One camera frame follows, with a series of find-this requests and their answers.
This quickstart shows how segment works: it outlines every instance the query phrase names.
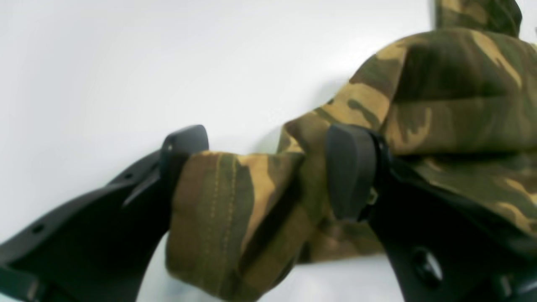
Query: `white wall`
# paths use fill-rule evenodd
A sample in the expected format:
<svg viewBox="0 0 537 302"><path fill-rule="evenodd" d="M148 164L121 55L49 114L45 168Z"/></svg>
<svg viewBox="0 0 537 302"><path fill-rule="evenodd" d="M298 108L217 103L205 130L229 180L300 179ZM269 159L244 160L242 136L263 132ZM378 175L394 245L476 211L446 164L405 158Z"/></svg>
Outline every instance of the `white wall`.
<svg viewBox="0 0 537 302"><path fill-rule="evenodd" d="M536 2L519 4L536 41ZM282 123L430 28L428 0L1 1L0 242L184 126L213 150L272 152ZM163 259L161 244L139 301L208 299ZM295 269L265 301L402 300L386 259L351 263Z"/></svg>

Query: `camouflage jacket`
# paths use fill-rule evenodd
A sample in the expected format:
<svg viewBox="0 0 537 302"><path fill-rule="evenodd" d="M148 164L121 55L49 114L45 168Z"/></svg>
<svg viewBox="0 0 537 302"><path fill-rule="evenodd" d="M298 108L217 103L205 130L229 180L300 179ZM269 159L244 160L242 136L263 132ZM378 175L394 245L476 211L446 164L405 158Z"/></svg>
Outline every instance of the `camouflage jacket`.
<svg viewBox="0 0 537 302"><path fill-rule="evenodd" d="M537 234L537 48L514 0L436 0L436 29L369 58L335 97L286 123L276 154L204 152L173 198L170 274L225 300L256 300L296 263L382 252L330 208L332 123L368 127L431 184Z"/></svg>

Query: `camouflage sleeve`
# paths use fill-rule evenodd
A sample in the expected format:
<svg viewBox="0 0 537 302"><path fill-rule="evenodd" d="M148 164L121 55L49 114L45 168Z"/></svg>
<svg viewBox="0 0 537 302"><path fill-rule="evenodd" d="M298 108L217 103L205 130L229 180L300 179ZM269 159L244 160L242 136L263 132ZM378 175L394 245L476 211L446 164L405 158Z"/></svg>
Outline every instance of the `camouflage sleeve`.
<svg viewBox="0 0 537 302"><path fill-rule="evenodd" d="M170 274L225 300L256 300L295 263L382 252L367 225L331 212L333 123L382 133L432 184L537 233L537 51L516 38L518 7L437 6L437 30L377 52L332 100L283 126L276 154L189 159L173 198Z"/></svg>

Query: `black plastic bracket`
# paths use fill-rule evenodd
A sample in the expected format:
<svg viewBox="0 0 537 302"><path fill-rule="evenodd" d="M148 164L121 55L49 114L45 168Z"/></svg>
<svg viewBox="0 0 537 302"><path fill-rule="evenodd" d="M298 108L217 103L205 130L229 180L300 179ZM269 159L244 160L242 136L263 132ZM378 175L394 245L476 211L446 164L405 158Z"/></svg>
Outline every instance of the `black plastic bracket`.
<svg viewBox="0 0 537 302"><path fill-rule="evenodd" d="M537 300L534 238L430 185L368 129L332 125L326 144L336 216L369 223L407 302Z"/></svg>
<svg viewBox="0 0 537 302"><path fill-rule="evenodd" d="M203 126L170 134L107 186L67 202L0 246L0 292L28 302L133 302Z"/></svg>

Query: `hole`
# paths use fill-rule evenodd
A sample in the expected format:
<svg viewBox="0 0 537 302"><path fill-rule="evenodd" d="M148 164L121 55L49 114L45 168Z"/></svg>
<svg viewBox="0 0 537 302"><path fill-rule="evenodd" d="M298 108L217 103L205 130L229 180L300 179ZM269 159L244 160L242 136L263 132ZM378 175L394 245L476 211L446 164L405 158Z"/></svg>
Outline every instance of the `hole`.
<svg viewBox="0 0 537 302"><path fill-rule="evenodd" d="M45 229L44 225L38 225L38 226L36 226L35 228L32 229L32 233L39 234L39 233L43 232L44 229Z"/></svg>
<svg viewBox="0 0 537 302"><path fill-rule="evenodd" d="M442 283L442 267L436 257L427 249L419 248L412 257L414 270L427 287L435 289Z"/></svg>

